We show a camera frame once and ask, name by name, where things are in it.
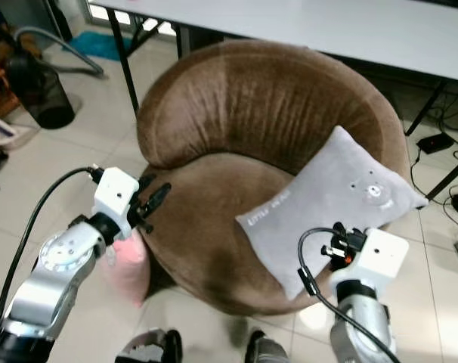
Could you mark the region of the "white table with black legs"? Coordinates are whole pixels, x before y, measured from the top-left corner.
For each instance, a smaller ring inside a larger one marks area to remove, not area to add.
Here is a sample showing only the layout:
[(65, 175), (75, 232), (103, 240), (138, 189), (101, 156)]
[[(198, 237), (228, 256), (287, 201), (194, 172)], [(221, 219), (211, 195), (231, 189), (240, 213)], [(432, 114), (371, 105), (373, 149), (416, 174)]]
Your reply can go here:
[(419, 0), (94, 0), (113, 35), (117, 14), (143, 15), (458, 82), (458, 9)]

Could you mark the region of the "brown round velvet sofa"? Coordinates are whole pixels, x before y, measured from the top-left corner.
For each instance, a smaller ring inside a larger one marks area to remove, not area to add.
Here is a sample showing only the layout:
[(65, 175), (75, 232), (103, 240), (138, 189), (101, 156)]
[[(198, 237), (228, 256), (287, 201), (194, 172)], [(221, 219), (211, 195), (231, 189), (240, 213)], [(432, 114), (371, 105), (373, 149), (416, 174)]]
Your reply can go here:
[(184, 288), (230, 315), (285, 315), (293, 301), (260, 262), (236, 216), (277, 196), (340, 126), (407, 177), (401, 121), (377, 87), (305, 46), (234, 39), (178, 60), (147, 91), (137, 141), (152, 189), (172, 185), (141, 232), (149, 295)]

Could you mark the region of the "black power adapter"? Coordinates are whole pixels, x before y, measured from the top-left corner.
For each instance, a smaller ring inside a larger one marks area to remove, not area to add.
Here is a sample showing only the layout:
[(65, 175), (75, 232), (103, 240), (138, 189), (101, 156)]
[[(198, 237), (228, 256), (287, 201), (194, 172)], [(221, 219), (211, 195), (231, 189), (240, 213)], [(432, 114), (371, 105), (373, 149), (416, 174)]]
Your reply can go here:
[(417, 143), (418, 149), (425, 154), (434, 154), (449, 149), (456, 143), (446, 132), (421, 138)]

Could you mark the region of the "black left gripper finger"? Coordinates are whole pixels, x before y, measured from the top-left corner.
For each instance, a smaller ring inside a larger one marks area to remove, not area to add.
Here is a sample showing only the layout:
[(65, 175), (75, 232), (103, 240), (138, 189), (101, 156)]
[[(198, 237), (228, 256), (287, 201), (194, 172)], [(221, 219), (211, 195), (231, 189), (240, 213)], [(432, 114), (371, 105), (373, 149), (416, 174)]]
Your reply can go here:
[(161, 207), (163, 201), (166, 200), (167, 194), (170, 193), (172, 185), (168, 182), (163, 184), (159, 189), (153, 191), (150, 194), (149, 200), (147, 200), (147, 214), (152, 215), (153, 212), (156, 212), (157, 209)]

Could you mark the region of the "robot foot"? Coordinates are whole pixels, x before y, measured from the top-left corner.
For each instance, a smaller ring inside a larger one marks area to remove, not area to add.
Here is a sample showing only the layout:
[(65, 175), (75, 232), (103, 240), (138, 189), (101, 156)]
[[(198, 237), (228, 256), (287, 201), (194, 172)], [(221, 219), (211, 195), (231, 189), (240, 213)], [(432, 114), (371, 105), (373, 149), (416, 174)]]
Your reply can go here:
[(291, 363), (285, 349), (263, 330), (253, 330), (247, 343), (243, 363)]
[(183, 356), (178, 330), (154, 328), (126, 343), (114, 363), (181, 363)]

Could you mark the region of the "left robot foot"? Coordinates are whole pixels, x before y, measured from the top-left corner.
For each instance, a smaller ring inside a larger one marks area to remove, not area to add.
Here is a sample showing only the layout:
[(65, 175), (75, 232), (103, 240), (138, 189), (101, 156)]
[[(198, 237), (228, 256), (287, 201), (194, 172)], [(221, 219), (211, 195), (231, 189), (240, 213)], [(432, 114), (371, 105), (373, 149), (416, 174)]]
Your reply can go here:
[(114, 363), (181, 363), (183, 356), (178, 330), (154, 328), (126, 343)]

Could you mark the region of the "teal floor mat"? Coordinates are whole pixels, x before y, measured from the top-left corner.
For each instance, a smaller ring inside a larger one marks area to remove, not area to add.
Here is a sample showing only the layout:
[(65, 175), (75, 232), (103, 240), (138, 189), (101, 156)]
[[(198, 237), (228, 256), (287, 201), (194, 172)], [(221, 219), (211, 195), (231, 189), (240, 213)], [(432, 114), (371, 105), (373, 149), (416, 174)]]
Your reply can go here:
[(99, 57), (110, 61), (119, 61), (119, 51), (112, 34), (86, 31), (74, 36), (69, 45), (88, 57)]

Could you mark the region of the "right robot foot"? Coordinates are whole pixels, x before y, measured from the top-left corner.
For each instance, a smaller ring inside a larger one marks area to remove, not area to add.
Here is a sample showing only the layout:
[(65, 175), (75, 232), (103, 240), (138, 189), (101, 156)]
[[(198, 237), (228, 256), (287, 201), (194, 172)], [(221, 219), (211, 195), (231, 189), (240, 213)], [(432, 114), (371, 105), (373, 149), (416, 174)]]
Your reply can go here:
[(291, 363), (285, 349), (263, 330), (253, 330), (247, 343), (243, 363)]

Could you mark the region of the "black mesh waste bin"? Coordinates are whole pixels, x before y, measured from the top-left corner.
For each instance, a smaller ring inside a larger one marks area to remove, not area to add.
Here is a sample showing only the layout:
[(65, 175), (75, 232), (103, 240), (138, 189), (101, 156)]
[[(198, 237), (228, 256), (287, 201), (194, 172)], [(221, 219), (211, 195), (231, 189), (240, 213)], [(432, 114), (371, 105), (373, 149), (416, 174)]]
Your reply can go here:
[(73, 123), (73, 106), (55, 70), (25, 51), (9, 55), (4, 69), (12, 93), (40, 128), (59, 130)]

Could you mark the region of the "pink plush pillow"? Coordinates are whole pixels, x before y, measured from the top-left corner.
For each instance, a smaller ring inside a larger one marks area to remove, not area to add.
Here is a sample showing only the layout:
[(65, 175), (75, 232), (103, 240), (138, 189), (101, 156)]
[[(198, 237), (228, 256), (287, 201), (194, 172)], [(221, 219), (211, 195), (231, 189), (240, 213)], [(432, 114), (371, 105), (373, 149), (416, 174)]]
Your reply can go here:
[(110, 286), (129, 303), (145, 304), (150, 287), (150, 251), (141, 232), (133, 228), (129, 238), (115, 240), (106, 248), (104, 270)]

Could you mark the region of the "grey little bear pillow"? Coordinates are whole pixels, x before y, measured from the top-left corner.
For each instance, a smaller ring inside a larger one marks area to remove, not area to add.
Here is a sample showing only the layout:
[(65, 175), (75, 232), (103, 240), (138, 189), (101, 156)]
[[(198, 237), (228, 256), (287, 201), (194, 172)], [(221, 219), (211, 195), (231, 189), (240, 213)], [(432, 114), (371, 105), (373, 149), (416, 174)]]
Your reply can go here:
[(312, 228), (384, 227), (429, 201), (408, 180), (377, 162), (336, 126), (304, 169), (267, 203), (236, 216), (260, 262), (293, 301), (304, 293), (298, 276), (299, 236)]

